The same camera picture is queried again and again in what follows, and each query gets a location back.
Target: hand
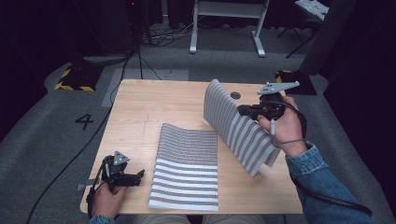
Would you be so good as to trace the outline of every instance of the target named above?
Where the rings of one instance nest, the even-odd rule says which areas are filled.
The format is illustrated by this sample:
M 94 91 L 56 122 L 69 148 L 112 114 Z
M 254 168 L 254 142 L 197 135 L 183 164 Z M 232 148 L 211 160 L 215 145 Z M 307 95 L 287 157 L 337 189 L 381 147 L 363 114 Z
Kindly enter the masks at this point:
M 289 96 L 283 97 L 285 103 L 294 106 L 296 109 L 297 104 L 294 99 Z M 265 116 L 259 115 L 257 120 L 268 133 L 271 132 L 271 121 L 266 119 Z M 292 143 L 286 143 L 289 141 L 294 141 L 298 139 L 303 139 L 303 132 L 301 122 L 297 114 L 290 108 L 286 107 L 283 116 L 276 121 L 276 144 L 286 153 L 287 156 L 296 156 L 305 151 L 307 148 L 304 141 L 297 141 Z
M 114 218 L 120 211 L 123 197 L 128 187 L 117 187 L 115 193 L 111 192 L 108 184 L 100 186 L 93 197 L 92 216 Z

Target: black and white striped sheet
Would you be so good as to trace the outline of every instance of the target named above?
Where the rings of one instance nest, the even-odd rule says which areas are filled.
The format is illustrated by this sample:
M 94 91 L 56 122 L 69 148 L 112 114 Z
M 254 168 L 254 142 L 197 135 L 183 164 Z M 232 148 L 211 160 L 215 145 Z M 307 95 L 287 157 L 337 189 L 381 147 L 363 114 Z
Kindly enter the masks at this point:
M 251 176 L 263 163 L 274 164 L 280 149 L 256 121 L 239 115 L 236 103 L 216 79 L 206 89 L 204 118 Z
M 215 132 L 163 125 L 148 207 L 219 210 Z

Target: jacket sleeve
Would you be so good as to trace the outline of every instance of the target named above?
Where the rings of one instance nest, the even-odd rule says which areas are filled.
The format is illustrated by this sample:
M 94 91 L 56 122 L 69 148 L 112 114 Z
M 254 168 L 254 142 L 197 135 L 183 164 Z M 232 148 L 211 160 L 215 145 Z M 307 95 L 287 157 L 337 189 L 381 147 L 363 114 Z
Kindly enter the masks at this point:
M 111 217 L 95 216 L 91 218 L 90 224 L 116 224 L 116 221 Z
M 316 194 L 359 203 L 358 199 L 329 170 L 329 166 L 321 158 L 318 149 L 308 144 L 309 150 L 294 157 L 287 157 L 286 162 L 290 175 L 300 185 Z M 374 223 L 369 215 L 362 211 L 327 203 L 305 194 L 297 188 L 303 212 L 309 223 Z

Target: number 4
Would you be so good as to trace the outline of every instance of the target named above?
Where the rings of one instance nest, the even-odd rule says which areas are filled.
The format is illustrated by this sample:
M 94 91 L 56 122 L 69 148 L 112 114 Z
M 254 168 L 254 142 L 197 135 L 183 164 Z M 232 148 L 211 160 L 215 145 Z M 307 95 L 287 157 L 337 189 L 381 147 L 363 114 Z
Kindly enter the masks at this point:
M 76 123 L 84 123 L 84 127 L 82 128 L 82 130 L 85 131 L 85 129 L 87 128 L 88 123 L 93 123 L 93 120 L 90 120 L 91 115 L 90 114 L 86 114 L 84 116 L 82 116 L 79 119 L 76 119 Z

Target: cuff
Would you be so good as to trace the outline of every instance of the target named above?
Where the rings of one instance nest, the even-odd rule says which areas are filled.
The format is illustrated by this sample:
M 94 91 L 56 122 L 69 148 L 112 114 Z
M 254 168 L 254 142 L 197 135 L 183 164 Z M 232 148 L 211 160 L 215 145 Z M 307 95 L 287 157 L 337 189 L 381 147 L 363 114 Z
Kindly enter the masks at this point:
M 320 156 L 315 145 L 308 143 L 309 148 L 306 152 L 293 156 L 286 157 L 289 171 L 292 177 L 306 175 L 315 172 L 316 170 L 328 168 L 328 164 L 324 162 Z
M 111 217 L 95 216 L 91 218 L 90 224 L 116 224 L 116 221 Z

